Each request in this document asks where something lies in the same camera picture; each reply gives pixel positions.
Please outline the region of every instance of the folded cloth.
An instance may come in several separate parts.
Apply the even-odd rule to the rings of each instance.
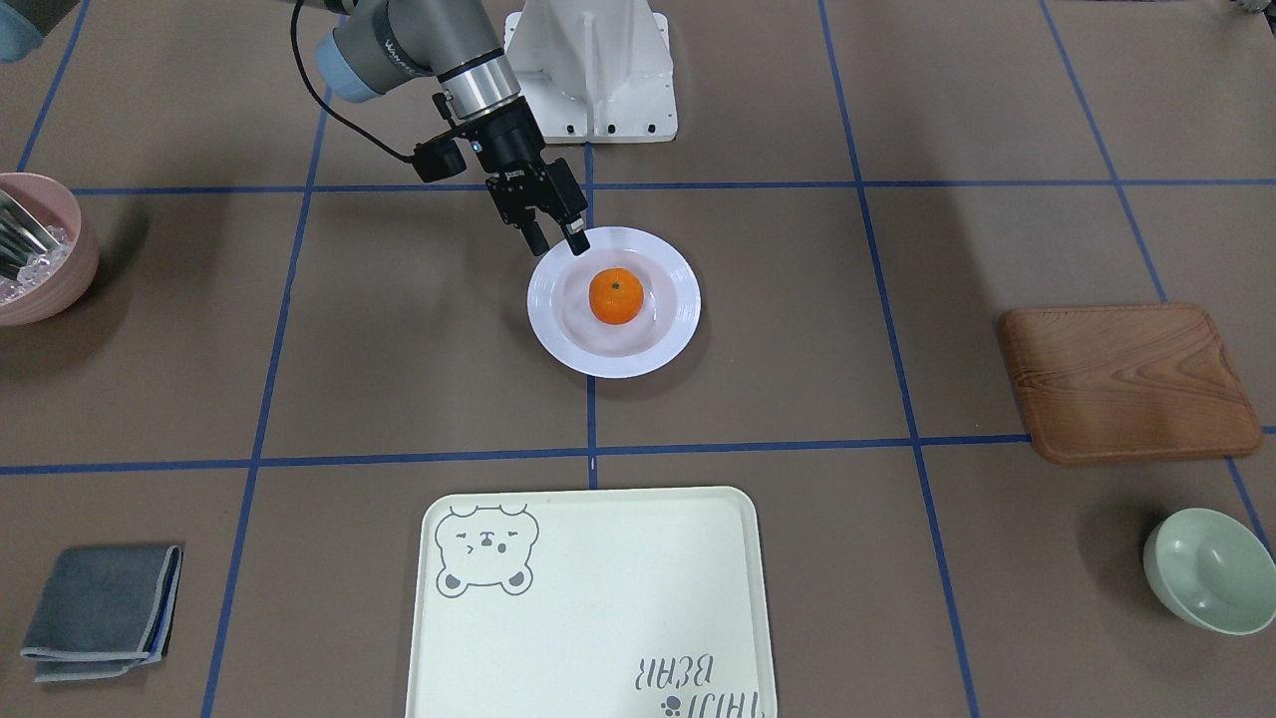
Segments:
[[[110,678],[160,661],[180,573],[176,546],[64,551],[23,641],[36,682]]]

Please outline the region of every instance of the metal utensil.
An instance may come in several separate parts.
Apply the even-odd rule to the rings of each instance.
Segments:
[[[26,246],[18,246],[9,241],[0,241],[0,261],[9,261],[19,267],[27,263],[33,253]]]
[[[0,189],[0,235],[15,246],[26,244],[31,253],[47,254],[60,244],[22,203],[3,189]]]

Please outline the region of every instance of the wooden board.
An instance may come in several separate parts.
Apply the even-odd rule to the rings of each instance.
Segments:
[[[1262,444],[1199,306],[1014,309],[1000,339],[1032,446],[1050,462],[1242,457]]]

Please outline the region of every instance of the bear drawing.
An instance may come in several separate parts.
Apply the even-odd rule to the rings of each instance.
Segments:
[[[443,557],[435,580],[439,593],[456,598],[470,587],[496,585],[509,596],[526,593],[532,585],[528,560],[537,537],[540,525],[526,505],[452,508],[434,529]]]

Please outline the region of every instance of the green bowl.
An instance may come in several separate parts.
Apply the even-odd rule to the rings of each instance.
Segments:
[[[1226,514],[1184,509],[1161,522],[1143,545],[1143,573],[1156,598],[1193,626],[1243,636],[1276,617],[1276,564]]]

